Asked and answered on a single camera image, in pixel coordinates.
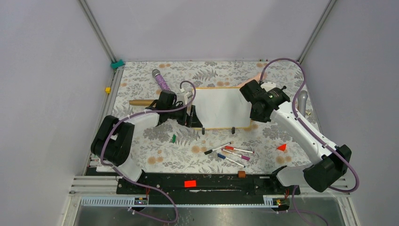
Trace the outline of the yellow framed whiteboard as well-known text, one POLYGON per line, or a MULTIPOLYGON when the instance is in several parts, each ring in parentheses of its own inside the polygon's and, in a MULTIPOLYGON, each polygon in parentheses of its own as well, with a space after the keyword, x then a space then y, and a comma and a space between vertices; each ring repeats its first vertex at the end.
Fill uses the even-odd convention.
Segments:
POLYGON ((246 129, 251 126, 251 104, 237 87, 197 88, 192 102, 203 128, 246 129))

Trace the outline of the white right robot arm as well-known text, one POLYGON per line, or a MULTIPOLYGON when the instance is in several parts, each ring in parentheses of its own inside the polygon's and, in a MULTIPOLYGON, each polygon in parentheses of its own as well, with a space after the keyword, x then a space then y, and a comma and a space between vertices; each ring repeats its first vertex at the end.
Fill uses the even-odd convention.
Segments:
POLYGON ((266 91, 251 80, 240 89, 247 102, 251 103, 250 119, 256 122, 275 122, 283 127, 305 151, 310 164, 297 167, 281 167, 270 188, 281 194, 289 186, 309 185, 317 192, 332 187, 346 172, 352 151, 347 145, 337 146, 312 126, 292 105, 288 95, 280 88, 266 91))

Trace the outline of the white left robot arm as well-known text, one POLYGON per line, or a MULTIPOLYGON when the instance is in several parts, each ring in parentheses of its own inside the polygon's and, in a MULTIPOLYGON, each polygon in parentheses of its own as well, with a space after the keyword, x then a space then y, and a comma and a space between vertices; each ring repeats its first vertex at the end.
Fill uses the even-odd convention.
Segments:
POLYGON ((179 94, 163 90, 159 98, 152 100, 142 112, 122 119, 105 116, 91 144, 91 153, 100 158, 102 165, 113 168, 116 173, 129 179, 128 188, 132 192, 143 192, 146 187, 145 179, 140 177, 143 170, 131 156, 133 136, 167 120, 175 120, 186 127, 201 126, 195 106, 192 105, 195 97, 195 90, 182 89, 179 94))

